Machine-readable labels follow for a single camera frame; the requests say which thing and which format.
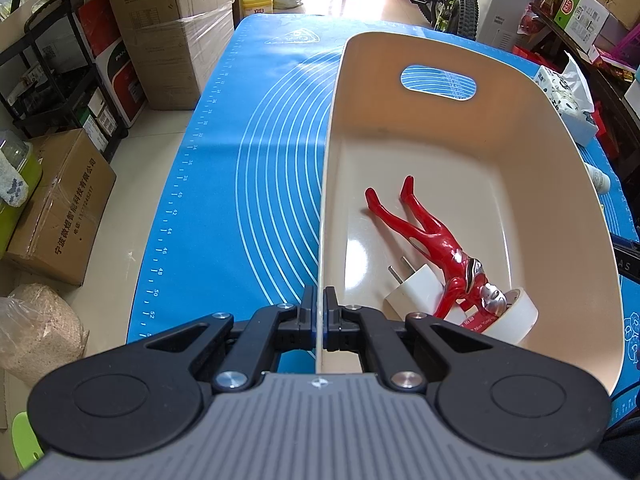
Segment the white pill bottle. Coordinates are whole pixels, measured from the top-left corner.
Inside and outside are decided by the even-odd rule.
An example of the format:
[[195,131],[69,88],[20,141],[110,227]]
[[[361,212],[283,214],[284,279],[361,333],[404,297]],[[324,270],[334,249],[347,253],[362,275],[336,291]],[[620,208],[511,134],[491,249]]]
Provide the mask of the white pill bottle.
[[596,166],[592,166],[585,162],[585,168],[589,174],[590,180],[598,195],[605,195],[610,192],[611,179],[602,170]]

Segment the green lidded plastic container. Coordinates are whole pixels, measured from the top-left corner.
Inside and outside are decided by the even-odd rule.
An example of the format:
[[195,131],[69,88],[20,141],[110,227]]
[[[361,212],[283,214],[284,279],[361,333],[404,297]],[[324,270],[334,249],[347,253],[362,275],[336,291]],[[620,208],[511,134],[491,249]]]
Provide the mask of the green lidded plastic container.
[[6,248],[42,177],[34,146],[11,130],[1,131],[0,252]]

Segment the red ultraman action figure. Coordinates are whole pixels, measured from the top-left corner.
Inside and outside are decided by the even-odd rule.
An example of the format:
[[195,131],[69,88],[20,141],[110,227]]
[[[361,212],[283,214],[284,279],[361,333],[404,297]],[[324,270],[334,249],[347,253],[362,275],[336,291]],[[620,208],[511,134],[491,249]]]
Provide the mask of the red ultraman action figure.
[[364,192],[369,210],[386,226],[399,233],[430,263],[441,271],[445,279],[444,292],[436,304],[435,318],[446,318],[455,306],[465,313],[462,326],[473,332],[487,330],[506,312],[506,296],[488,281],[480,260],[469,256],[448,228],[430,214],[414,194],[414,177],[405,178],[400,201],[420,222],[418,226],[388,211],[373,188]]

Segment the bag of grain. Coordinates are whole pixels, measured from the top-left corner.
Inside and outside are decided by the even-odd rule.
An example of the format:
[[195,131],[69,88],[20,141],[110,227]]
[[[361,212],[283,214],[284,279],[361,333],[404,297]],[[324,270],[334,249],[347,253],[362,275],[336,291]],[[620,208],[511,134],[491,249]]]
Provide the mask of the bag of grain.
[[27,387],[81,359],[88,332],[51,287],[23,284],[1,298],[1,367]]

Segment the black metal shelf cart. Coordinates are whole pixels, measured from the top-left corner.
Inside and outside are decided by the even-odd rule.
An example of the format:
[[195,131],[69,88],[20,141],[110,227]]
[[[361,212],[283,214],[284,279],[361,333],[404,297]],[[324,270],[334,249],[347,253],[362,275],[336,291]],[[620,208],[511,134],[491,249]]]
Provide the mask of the black metal shelf cart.
[[24,4],[1,23],[1,108],[24,139],[81,128],[111,160],[127,128],[70,0]]

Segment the red bags under shelf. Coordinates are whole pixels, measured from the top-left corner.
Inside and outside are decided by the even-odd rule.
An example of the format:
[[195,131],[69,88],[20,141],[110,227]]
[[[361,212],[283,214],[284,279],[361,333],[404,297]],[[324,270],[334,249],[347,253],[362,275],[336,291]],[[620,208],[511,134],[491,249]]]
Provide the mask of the red bags under shelf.
[[514,46],[511,52],[520,58],[525,58],[526,60],[534,62],[540,66],[546,66],[550,68],[550,70],[555,70],[558,73],[562,73],[568,63],[568,57],[565,52],[539,52],[519,46]]

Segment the beige plastic storage basket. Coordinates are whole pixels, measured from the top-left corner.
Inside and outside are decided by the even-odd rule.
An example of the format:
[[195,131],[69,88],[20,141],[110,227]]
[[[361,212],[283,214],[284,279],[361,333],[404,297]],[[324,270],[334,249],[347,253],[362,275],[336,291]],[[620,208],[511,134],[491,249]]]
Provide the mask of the beige plastic storage basket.
[[334,92],[320,220],[320,287],[386,308],[416,251],[368,211],[416,197],[502,289],[538,311],[524,346],[581,367],[608,390],[622,374],[624,314],[610,231],[588,171],[531,73],[434,39],[363,32]]

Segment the brown cardboard box on floor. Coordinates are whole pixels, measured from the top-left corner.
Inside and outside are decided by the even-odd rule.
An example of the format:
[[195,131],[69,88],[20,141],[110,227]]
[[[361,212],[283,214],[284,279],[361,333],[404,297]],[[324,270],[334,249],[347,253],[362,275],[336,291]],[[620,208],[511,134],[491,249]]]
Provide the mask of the brown cardboard box on floor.
[[85,130],[32,142],[42,177],[3,259],[45,278],[80,286],[116,174]]

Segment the tissue box with tissue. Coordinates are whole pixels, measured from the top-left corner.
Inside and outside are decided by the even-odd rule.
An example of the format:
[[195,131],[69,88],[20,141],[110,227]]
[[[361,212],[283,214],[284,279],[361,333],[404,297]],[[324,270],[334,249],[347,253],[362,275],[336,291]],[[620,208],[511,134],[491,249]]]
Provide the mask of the tissue box with tissue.
[[534,81],[560,115],[574,142],[585,148],[598,131],[593,119],[596,108],[587,79],[575,59],[569,54],[561,73],[540,66]]

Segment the lower stacked cardboard box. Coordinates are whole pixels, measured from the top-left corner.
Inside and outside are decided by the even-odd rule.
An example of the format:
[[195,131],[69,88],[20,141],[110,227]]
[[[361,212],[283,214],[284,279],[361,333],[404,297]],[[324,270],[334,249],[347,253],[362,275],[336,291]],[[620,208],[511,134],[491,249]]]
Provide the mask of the lower stacked cardboard box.
[[192,110],[233,32],[232,0],[110,0],[154,110]]

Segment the green white product box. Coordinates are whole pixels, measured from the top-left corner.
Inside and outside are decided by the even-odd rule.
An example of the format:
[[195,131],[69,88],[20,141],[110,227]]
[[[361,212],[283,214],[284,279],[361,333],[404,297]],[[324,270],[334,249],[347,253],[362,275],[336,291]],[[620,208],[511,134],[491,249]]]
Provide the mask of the green white product box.
[[562,0],[554,22],[580,50],[588,52],[609,15],[598,0]]

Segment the white power adapter plug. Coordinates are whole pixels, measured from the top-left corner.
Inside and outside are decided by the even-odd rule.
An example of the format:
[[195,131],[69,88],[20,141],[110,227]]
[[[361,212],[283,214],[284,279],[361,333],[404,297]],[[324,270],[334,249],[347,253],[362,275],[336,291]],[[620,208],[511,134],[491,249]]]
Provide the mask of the white power adapter plug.
[[400,261],[408,274],[403,278],[392,266],[387,268],[396,280],[397,287],[384,299],[386,312],[396,315],[400,320],[412,312],[434,315],[444,293],[438,276],[428,264],[417,268],[405,256]]

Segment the blue silicone baking mat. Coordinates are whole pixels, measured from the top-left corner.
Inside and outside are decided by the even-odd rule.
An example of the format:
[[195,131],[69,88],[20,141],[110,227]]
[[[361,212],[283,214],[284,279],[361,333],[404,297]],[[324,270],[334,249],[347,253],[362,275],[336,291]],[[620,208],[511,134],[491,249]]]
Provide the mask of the blue silicone baking mat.
[[[234,33],[194,110],[142,261],[128,328],[138,340],[222,311],[239,320],[320,287],[320,220],[334,92],[347,41],[391,32],[443,41],[532,74],[514,55],[403,24],[271,15]],[[598,196],[611,234],[632,237],[619,190]],[[612,419],[637,407],[639,287],[618,274],[624,362]]]

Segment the white tape roll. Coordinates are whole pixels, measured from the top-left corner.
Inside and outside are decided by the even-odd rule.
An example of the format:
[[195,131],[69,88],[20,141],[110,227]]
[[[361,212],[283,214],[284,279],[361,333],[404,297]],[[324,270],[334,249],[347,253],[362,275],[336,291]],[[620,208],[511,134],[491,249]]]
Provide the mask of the white tape roll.
[[506,300],[508,307],[498,318],[482,313],[477,308],[472,308],[470,314],[466,314],[459,306],[454,306],[445,321],[507,344],[520,344],[536,324],[538,310],[522,288],[509,290]]

